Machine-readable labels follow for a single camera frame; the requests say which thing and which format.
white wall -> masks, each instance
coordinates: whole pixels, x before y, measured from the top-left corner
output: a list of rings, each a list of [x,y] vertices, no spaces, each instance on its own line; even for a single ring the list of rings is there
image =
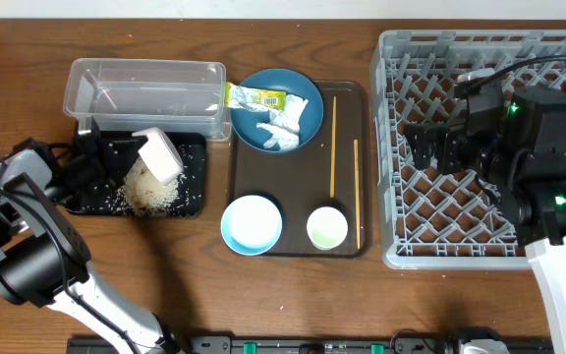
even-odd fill
[[[558,20],[566,0],[0,0],[0,18]]]

wooden table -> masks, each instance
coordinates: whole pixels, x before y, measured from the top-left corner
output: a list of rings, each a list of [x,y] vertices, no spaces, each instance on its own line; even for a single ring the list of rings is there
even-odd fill
[[[63,114],[62,102],[80,57],[219,61],[234,83],[262,69],[289,68],[369,91],[368,65],[382,31],[455,28],[566,29],[566,22],[0,20],[0,155],[26,137],[71,138],[74,119]],[[374,132],[370,138],[376,154]],[[198,219],[69,217],[105,278],[177,333],[389,337],[406,327],[489,325],[506,335],[548,336],[529,271],[391,270],[380,260],[376,210],[371,250],[358,260],[234,255],[219,234],[228,162],[228,143],[209,145]],[[374,164],[371,175],[376,182]],[[67,338],[78,334],[91,332],[0,297],[0,353],[63,353]]]

black tray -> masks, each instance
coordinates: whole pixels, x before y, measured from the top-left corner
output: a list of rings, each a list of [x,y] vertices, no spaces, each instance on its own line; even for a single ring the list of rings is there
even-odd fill
[[[264,256],[339,257],[361,255],[370,244],[370,147],[368,100],[362,86],[350,82],[315,82],[324,101],[324,119],[317,134],[298,150],[271,154],[258,151],[233,134],[229,169],[230,204],[245,195],[273,201],[283,216],[278,242]],[[335,198],[329,198],[333,96],[337,95]],[[355,222],[355,161],[353,140],[359,141],[360,242]],[[344,213],[349,233],[328,251],[317,249],[307,234],[307,220],[318,207]]]
[[[206,139],[201,134],[195,133],[165,134],[183,159],[185,177],[179,177],[178,198],[168,207],[167,214],[162,217],[198,216],[204,200]],[[101,132],[101,139],[110,142],[111,140],[127,139],[130,135],[129,132]],[[123,156],[123,158],[136,160],[135,156]],[[68,199],[64,207],[74,215],[155,217],[154,215],[137,216],[129,206],[110,207],[120,205],[121,200],[116,191],[100,186],[97,189],[89,188],[80,191]]]

white plastic crate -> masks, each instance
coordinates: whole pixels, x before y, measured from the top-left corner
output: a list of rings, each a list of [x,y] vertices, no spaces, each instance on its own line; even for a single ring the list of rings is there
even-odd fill
[[[488,203],[474,182],[475,173],[442,176],[433,167],[417,171],[402,129],[407,122],[456,118],[462,107],[452,91],[460,74],[481,68],[497,71],[555,54],[566,54],[566,30],[389,30],[381,34],[370,62],[370,83],[379,225],[388,266],[529,268],[514,227]],[[506,99],[522,86],[566,91],[566,62],[524,67],[502,83]]]

yellow wooden stick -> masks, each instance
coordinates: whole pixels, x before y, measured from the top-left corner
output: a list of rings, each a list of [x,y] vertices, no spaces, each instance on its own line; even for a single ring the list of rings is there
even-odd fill
[[[333,97],[333,129],[331,130],[331,188],[329,196],[335,197],[335,96]]]
[[[358,234],[358,250],[360,249],[360,163],[358,161],[358,140],[353,140],[355,151],[355,225]]]

